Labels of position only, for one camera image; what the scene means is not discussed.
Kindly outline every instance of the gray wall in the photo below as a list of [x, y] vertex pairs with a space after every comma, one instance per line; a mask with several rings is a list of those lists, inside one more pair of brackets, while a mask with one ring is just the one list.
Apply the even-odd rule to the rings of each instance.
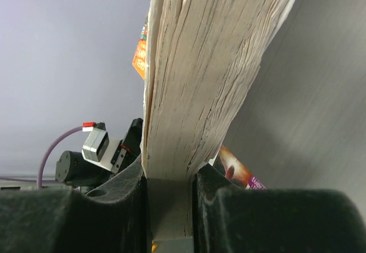
[[335, 188], [366, 216], [366, 0], [297, 0], [225, 139], [269, 188]]
[[[83, 121], [122, 137], [142, 117], [131, 63], [149, 0], [0, 0], [0, 175], [35, 175], [49, 144]], [[73, 135], [55, 150], [45, 173]]]

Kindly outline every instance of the orange label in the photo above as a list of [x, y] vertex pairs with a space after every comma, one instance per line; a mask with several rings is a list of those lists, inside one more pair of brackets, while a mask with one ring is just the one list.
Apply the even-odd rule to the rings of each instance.
[[145, 79], [145, 61], [146, 41], [140, 40], [136, 48], [135, 56], [133, 57], [132, 65], [143, 79]]

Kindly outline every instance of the purple label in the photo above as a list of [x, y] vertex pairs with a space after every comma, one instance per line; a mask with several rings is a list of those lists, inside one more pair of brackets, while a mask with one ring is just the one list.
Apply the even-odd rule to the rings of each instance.
[[264, 185], [261, 184], [261, 182], [253, 175], [250, 176], [248, 185], [249, 185], [250, 189], [265, 189]]

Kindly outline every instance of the cable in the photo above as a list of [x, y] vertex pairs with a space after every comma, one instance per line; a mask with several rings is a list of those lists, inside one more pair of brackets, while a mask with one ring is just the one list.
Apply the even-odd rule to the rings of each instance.
[[41, 164], [39, 165], [38, 175], [37, 175], [37, 189], [42, 189], [42, 178], [43, 178], [43, 170], [45, 169], [45, 165], [47, 162], [48, 157], [50, 156], [52, 150], [56, 147], [57, 144], [59, 144], [63, 139], [67, 138], [68, 136], [72, 135], [73, 133], [76, 133], [78, 131], [82, 130], [83, 126], [75, 127], [66, 133], [62, 134], [60, 137], [58, 137], [47, 149], [47, 152], [43, 156], [43, 159], [41, 161]]
[[[18, 179], [16, 177], [0, 177], [0, 180], [7, 180], [7, 181], [21, 181], [23, 183], [35, 183], [37, 180], [30, 180], [30, 179]], [[43, 183], [57, 183], [55, 180], [43, 180]]]

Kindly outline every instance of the worn book page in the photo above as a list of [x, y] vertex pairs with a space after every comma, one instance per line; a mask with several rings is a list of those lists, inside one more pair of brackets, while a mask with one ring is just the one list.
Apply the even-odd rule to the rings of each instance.
[[155, 239], [192, 235], [192, 178], [217, 154], [293, 2], [151, 1], [141, 150]]

